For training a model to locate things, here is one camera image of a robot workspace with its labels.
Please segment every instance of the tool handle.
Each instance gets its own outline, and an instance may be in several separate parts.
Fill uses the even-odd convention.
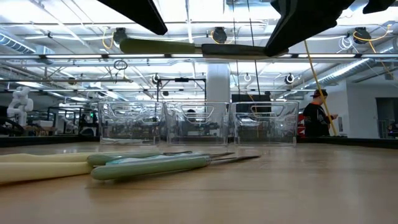
[[[205,167],[211,162],[210,156],[183,157],[160,161],[142,161],[120,165],[101,166],[91,171],[96,180],[112,180],[144,174],[156,174],[185,169]]]
[[[159,151],[141,151],[141,152],[119,152],[119,153],[99,153],[87,157],[87,163],[91,166],[103,166],[109,161],[124,158],[145,158],[161,155]]]

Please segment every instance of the fluorescent light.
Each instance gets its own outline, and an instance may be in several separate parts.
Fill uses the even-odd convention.
[[[109,58],[150,58],[150,57],[164,57],[163,54],[116,54],[108,55]]]
[[[98,90],[98,89],[89,89],[89,90],[87,90],[87,89],[79,89],[77,91],[101,91],[101,90]]]
[[[61,98],[64,97],[64,96],[62,96],[62,95],[59,94],[59,93],[52,93],[52,92],[49,92],[49,94],[51,94],[51,95],[53,95],[53,96],[61,97]]]
[[[398,58],[398,54],[364,54],[362,57],[366,58]]]
[[[390,50],[392,50],[392,49],[394,49],[394,47],[390,47],[389,49],[382,50],[382,51],[380,51],[380,53],[386,53],[387,51],[390,51]]]
[[[163,102],[165,102],[165,101],[167,101],[167,102],[170,102],[170,101],[199,101],[199,102],[204,102],[205,100],[204,99],[164,99],[164,100],[160,100],[160,101],[163,101]]]
[[[63,92],[63,91],[73,91],[73,90],[43,90],[43,91]]]
[[[49,59],[56,59],[56,58],[65,58],[65,59],[72,59],[72,58],[101,58],[101,55],[46,55]]]
[[[38,55],[0,55],[0,59],[39,59]]]
[[[72,99],[72,100],[76,100],[76,101],[88,101],[86,98],[77,97],[77,96],[71,97],[71,99]]]
[[[172,57],[191,58],[191,57],[203,57],[203,55],[202,54],[172,54]]]
[[[106,94],[114,99],[119,99],[119,96],[116,93],[113,93],[112,91],[107,91]]]
[[[18,84],[33,87],[33,88],[42,88],[43,86],[38,84],[38,83],[32,83],[32,82],[17,82]]]
[[[310,54],[311,58],[350,58],[355,57],[355,54]],[[299,58],[307,58],[307,54],[299,54]]]
[[[100,49],[100,51],[103,51],[103,52],[109,54],[109,52],[106,49]]]
[[[292,57],[291,54],[284,54],[284,55],[279,56],[278,58],[290,58],[290,57]]]

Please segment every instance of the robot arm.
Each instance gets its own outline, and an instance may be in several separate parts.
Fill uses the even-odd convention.
[[[26,125],[26,112],[33,110],[33,100],[28,98],[30,92],[29,87],[18,87],[17,91],[12,93],[12,101],[7,109],[7,116],[12,117],[18,114],[18,123],[21,126]]]
[[[61,120],[66,123],[68,129],[72,129],[72,130],[78,129],[77,126],[73,124],[73,121],[69,121],[65,116],[62,116]]]

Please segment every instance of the wall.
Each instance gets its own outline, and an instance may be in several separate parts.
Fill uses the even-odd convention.
[[[339,136],[350,135],[350,123],[348,114],[348,97],[346,80],[340,81],[336,86],[326,87],[328,98],[326,100],[330,114],[338,114],[342,118],[343,130],[339,130],[338,119],[333,120],[336,132]],[[333,130],[330,128],[330,135],[333,135]]]
[[[350,138],[379,138],[376,98],[398,97],[392,85],[347,86]]]

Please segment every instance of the clear plastic bin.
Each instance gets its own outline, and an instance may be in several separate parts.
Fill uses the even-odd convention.
[[[298,102],[232,103],[234,143],[240,146],[295,146]]]
[[[100,102],[101,144],[156,145],[165,125],[163,103]]]
[[[227,145],[228,103],[167,102],[165,107],[169,145]]]

